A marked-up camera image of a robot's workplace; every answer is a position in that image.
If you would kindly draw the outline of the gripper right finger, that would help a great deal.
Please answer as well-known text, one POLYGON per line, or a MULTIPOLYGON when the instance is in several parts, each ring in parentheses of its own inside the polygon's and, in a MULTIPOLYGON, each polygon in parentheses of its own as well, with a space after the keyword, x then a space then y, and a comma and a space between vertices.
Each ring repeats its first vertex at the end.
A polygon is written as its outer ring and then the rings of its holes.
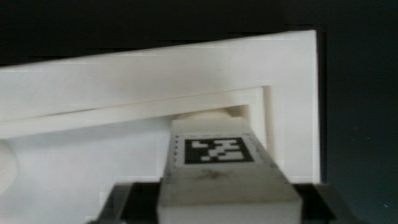
POLYGON ((356 224, 347 203, 330 184, 301 183, 294 185, 303 197, 301 224, 356 224))

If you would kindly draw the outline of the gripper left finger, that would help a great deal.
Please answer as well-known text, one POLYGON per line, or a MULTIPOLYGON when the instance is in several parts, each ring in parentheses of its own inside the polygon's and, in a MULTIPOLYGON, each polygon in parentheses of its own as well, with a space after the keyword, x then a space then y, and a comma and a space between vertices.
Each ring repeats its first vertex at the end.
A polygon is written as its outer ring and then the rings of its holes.
POLYGON ((88 224, 159 224, 159 182, 115 185, 99 218, 88 224))

